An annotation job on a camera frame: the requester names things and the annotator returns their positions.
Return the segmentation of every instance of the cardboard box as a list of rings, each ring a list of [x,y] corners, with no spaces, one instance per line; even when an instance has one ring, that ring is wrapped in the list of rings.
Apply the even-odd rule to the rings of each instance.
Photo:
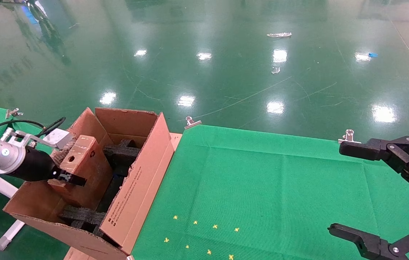
[[[87,179],[84,187],[57,179],[47,183],[71,206],[96,210],[113,178],[113,170],[97,139],[80,135],[61,161],[60,168]]]
[[[177,149],[178,143],[180,142],[180,139],[182,138],[182,134],[170,133],[170,135],[171,143],[173,144],[173,149],[175,151]],[[63,260],[94,260],[94,258],[86,255],[85,253],[82,253],[79,250],[76,250],[73,247],[70,247]]]
[[[25,182],[4,211],[97,260],[125,260],[147,217],[173,155],[163,114],[136,110],[86,109],[68,129],[75,138],[88,135],[101,147],[124,138],[142,147],[113,200],[100,229],[119,247],[87,231],[63,224],[58,217],[67,203],[46,181]]]

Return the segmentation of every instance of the shiny floor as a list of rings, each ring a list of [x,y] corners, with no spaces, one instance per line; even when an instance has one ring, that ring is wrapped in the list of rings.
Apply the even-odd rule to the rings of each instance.
[[[331,140],[409,135],[409,0],[0,3],[0,107],[66,126],[85,107],[117,107],[164,112],[172,132],[190,115]],[[0,259],[67,248],[26,227]]]

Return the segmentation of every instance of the cardboard flap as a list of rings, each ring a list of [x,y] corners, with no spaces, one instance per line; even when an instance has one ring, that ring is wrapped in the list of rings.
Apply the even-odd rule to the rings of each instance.
[[[100,124],[90,108],[86,108],[67,131],[73,134],[75,139],[78,139],[79,135],[89,135],[95,137],[98,143],[102,142],[105,135],[107,135],[107,131],[102,127],[102,124]]]
[[[127,255],[94,234],[64,224],[48,223],[33,217],[11,214],[18,220],[39,229],[95,259],[126,260]]]
[[[82,253],[81,251],[77,250],[74,247],[70,247],[66,256],[63,260],[89,260],[93,259],[92,257]]]
[[[147,136],[158,116],[154,112],[95,108],[95,115],[110,134]]]
[[[22,214],[50,222],[61,222],[58,214],[66,206],[47,181],[24,182],[4,207],[9,214]]]
[[[125,242],[134,224],[165,151],[169,146],[172,147],[170,139],[168,126],[161,113],[100,226],[105,234],[120,245]]]
[[[131,226],[131,229],[127,233],[127,237],[124,240],[124,243],[121,245],[122,250],[129,255],[132,253],[135,241],[137,241],[137,237],[139,237],[140,230],[142,230],[143,223],[147,218],[148,212],[150,211],[150,207],[153,204],[153,200],[155,199],[158,189],[160,188],[164,174],[168,169],[173,154],[174,147],[172,144],[169,144],[168,147],[166,148],[166,151],[164,152],[160,165],[156,170],[156,174],[152,179],[150,187],[148,188],[148,191],[145,194],[145,198],[142,201],[142,205],[139,208],[137,216],[135,216],[134,224]]]

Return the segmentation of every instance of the white tripod leg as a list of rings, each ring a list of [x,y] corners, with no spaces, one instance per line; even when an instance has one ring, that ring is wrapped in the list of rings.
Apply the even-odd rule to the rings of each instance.
[[[18,189],[12,184],[5,181],[0,177],[0,193],[11,198]],[[7,245],[11,242],[13,237],[20,231],[25,224],[19,220],[15,221],[13,225],[7,230],[7,232],[0,239],[0,250],[3,251]]]

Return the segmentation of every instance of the silver metal bracket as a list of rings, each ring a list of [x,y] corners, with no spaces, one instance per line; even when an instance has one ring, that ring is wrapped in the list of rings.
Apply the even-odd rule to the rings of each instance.
[[[201,124],[201,120],[195,122],[190,116],[186,117],[185,120],[187,120],[187,125],[186,125],[185,129],[192,128],[195,125]]]
[[[24,115],[23,113],[18,111],[19,111],[18,108],[15,108],[14,110],[7,109],[5,113],[5,119],[9,119],[9,117],[18,117]]]
[[[343,139],[338,139],[338,143],[342,142],[352,142],[352,143],[361,143],[354,141],[354,130],[348,129],[346,130],[346,134],[343,135]]]
[[[12,136],[7,143],[18,147],[25,147],[29,142],[35,141],[36,143],[41,143],[60,150],[73,139],[71,133],[58,128],[53,130],[49,135],[46,135],[44,139],[37,138],[34,135],[27,134],[20,130],[16,131],[15,133],[23,136],[23,138],[18,140],[18,137]]]

